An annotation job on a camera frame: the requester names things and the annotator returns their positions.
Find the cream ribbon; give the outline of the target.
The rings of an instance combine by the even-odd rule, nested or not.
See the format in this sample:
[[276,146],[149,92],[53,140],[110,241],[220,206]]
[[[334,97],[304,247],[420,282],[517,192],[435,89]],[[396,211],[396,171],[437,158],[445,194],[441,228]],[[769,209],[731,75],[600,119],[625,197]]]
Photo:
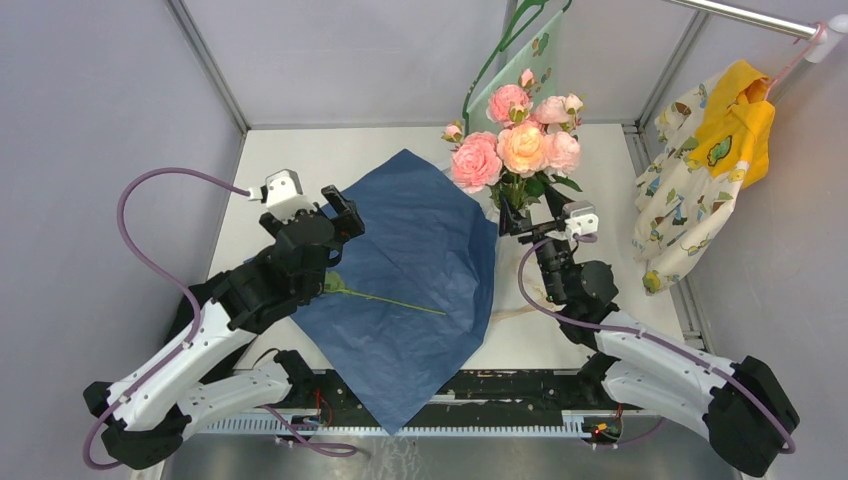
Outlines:
[[[490,327],[503,320],[536,312],[520,293],[519,288],[521,259],[528,251],[527,245],[520,244],[513,237],[501,237],[496,242],[495,290]],[[547,292],[534,254],[531,254],[524,264],[523,285],[534,302],[547,309],[554,309],[555,305],[547,300]]]

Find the blue wrapping paper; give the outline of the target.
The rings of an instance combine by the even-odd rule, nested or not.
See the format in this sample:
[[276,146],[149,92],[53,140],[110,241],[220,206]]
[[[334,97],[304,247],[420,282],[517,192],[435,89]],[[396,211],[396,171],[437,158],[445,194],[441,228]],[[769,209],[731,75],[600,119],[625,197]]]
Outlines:
[[365,223],[365,233],[344,246],[336,267],[346,285],[446,313],[324,294],[293,315],[392,434],[482,345],[498,229],[475,200],[408,150],[344,194]]

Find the separated pink rose stem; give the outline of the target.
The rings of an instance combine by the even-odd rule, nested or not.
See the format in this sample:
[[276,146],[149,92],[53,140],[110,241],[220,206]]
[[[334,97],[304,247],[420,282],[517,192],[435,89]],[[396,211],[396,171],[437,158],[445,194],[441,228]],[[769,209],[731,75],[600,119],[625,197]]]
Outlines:
[[583,100],[570,93],[536,101],[534,94],[539,94],[543,85],[531,69],[524,69],[516,83],[502,85],[489,96],[485,108],[487,119],[504,128],[530,123],[542,130],[558,125],[562,131],[573,132],[581,125]]

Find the pink flower bunch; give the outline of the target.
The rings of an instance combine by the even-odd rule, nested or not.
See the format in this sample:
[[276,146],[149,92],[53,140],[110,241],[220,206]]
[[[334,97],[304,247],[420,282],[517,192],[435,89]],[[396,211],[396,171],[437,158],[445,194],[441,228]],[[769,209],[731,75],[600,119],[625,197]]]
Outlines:
[[449,124],[442,139],[453,145],[451,176],[463,192],[474,194],[497,184],[503,162],[497,154],[497,137],[491,132],[464,135],[460,124]]

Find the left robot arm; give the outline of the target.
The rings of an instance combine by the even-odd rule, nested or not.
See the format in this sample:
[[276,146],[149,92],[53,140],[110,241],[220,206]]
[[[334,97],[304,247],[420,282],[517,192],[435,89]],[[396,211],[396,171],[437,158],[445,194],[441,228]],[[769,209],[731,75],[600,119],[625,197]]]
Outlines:
[[208,384],[202,379],[323,294],[326,272],[340,262],[344,244],[363,234],[354,202],[334,186],[321,193],[334,217],[299,193],[282,200],[282,218],[261,217],[274,243],[225,272],[204,304],[191,297],[195,317],[181,333],[124,379],[85,389],[89,411],[98,418],[87,439],[101,439],[116,465],[146,469],[226,417],[281,401],[302,407],[312,399],[312,375],[294,351]]

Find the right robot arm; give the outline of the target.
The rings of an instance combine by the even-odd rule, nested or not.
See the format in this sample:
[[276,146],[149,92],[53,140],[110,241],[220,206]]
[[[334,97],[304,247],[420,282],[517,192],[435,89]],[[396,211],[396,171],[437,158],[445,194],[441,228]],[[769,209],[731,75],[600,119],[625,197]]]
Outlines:
[[556,320],[571,342],[592,349],[603,367],[579,378],[580,400],[591,408],[614,401],[653,411],[752,476],[795,453],[799,416],[770,367],[752,356],[734,362],[689,347],[622,310],[611,266],[574,259],[576,246],[597,239],[594,205],[550,185],[544,198],[552,218],[535,224],[501,194],[498,228],[529,248],[517,273],[524,300]]

